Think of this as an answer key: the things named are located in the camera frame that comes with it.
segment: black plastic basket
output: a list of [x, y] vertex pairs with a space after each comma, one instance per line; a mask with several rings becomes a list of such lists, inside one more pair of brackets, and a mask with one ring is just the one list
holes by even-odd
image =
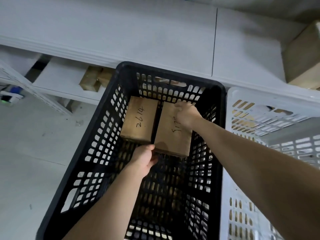
[[[141, 64], [122, 62], [82, 137], [36, 239], [62, 239], [97, 202], [138, 146], [119, 136], [131, 96], [195, 103], [201, 115], [224, 128], [225, 88], [216, 81]], [[218, 239], [222, 166], [197, 133], [189, 157], [159, 155], [143, 179], [127, 239]], [[62, 212], [65, 203], [70, 207]]]

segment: person's left arm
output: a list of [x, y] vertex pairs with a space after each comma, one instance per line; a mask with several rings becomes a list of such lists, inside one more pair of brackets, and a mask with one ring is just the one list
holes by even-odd
[[123, 240], [138, 196], [141, 181], [158, 159], [154, 145], [137, 147], [131, 161], [106, 193], [71, 228], [63, 240]]

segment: floor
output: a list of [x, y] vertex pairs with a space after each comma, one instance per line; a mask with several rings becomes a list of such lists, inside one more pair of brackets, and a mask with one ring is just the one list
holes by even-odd
[[35, 239], [95, 109], [61, 115], [30, 94], [0, 104], [0, 239]]

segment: white plastic basket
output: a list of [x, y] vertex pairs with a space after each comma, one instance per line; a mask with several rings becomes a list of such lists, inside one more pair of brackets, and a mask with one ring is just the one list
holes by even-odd
[[[319, 116], [299, 100], [236, 87], [227, 93], [226, 130], [320, 169]], [[283, 238], [223, 170], [220, 240], [238, 239]]]

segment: cardboard box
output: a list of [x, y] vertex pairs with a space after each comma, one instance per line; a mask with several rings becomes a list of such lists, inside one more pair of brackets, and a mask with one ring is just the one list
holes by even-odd
[[110, 82], [112, 75], [116, 69], [104, 67], [103, 71], [98, 75], [98, 81], [101, 83], [102, 87], [106, 88]]
[[151, 143], [158, 100], [131, 96], [120, 136], [127, 141]]
[[174, 117], [177, 108], [164, 102], [155, 136], [155, 151], [177, 157], [187, 157], [190, 152], [192, 130], [183, 127]]
[[288, 84], [302, 88], [320, 87], [320, 21], [306, 27], [282, 53]]
[[102, 72], [102, 67], [89, 66], [83, 75], [79, 85], [83, 90], [89, 90], [93, 92], [98, 92], [101, 83], [98, 81], [97, 77]]

